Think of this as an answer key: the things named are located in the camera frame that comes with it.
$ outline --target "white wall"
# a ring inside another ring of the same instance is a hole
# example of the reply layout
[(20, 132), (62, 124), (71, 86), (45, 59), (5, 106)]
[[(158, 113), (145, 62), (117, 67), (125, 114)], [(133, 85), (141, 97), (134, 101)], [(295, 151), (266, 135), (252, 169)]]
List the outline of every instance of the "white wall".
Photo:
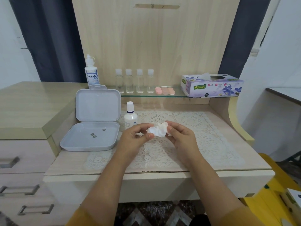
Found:
[(40, 78), (9, 1), (0, 0), (0, 89), (21, 81)]
[(301, 88), (301, 0), (280, 0), (257, 57), (249, 57), (237, 115), (255, 138), (253, 148), (280, 161), (301, 150), (301, 106), (265, 91), (266, 87)]

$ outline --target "mustard yellow sleeve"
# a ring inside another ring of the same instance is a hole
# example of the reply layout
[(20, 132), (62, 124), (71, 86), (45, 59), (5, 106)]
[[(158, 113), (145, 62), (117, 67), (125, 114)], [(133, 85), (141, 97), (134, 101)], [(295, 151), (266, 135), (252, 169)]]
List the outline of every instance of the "mustard yellow sleeve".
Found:
[(65, 226), (100, 226), (81, 206), (73, 213)]
[(224, 216), (218, 226), (265, 226), (252, 212), (246, 207), (240, 207)]

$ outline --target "blue flower print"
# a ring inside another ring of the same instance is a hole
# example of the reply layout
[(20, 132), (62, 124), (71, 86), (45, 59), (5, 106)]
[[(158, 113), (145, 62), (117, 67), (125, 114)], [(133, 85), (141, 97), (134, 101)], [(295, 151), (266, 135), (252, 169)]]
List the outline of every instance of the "blue flower print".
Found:
[(237, 91), (237, 92), (241, 92), (241, 89), (242, 89), (242, 87), (239, 87), (239, 88), (235, 88), (235, 90)]
[(232, 91), (232, 86), (226, 86), (224, 89), (223, 89), (223, 92), (224, 94), (226, 95), (231, 95), (231, 94), (235, 94), (233, 91)]

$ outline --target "case lid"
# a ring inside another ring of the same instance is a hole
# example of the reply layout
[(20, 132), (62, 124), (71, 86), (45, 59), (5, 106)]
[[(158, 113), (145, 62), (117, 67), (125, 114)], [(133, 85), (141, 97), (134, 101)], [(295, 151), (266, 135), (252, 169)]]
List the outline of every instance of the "case lid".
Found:
[(79, 121), (117, 121), (121, 115), (121, 95), (115, 89), (81, 89), (75, 102)]

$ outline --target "tissue box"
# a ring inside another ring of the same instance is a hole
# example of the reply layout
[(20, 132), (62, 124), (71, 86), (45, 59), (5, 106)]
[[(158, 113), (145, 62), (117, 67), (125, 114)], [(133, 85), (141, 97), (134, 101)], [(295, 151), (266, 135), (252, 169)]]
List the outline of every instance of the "tissue box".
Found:
[(301, 225), (301, 192), (292, 189), (286, 189), (281, 194), (285, 205), (298, 225)]
[(182, 75), (181, 88), (189, 98), (237, 97), (243, 86), (243, 80), (227, 74), (211, 74), (210, 80), (201, 77)]

